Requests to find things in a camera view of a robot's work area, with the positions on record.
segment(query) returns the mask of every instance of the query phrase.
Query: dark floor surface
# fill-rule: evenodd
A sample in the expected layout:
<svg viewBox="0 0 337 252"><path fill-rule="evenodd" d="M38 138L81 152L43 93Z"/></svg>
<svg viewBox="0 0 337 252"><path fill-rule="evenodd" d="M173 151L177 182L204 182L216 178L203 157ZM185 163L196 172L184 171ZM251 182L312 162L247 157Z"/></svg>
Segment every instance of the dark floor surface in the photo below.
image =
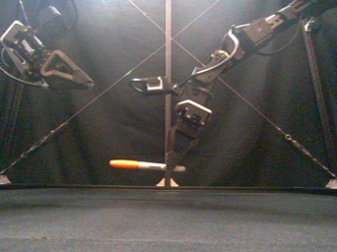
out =
<svg viewBox="0 0 337 252"><path fill-rule="evenodd" d="M334 196L46 188L0 199L0 251L337 251Z"/></svg>

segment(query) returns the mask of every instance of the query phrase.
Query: metal pole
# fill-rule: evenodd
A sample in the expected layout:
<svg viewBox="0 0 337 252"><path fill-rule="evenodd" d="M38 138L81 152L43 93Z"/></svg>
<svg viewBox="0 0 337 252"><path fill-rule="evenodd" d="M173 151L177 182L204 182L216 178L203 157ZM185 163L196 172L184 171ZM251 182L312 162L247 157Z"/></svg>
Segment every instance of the metal pole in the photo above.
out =
<svg viewBox="0 0 337 252"><path fill-rule="evenodd" d="M166 78L172 83L173 71L173 36L172 36L172 0L166 0ZM169 152L169 132L172 128L172 95L165 96L165 154ZM172 186L172 171L165 171L165 186Z"/></svg>

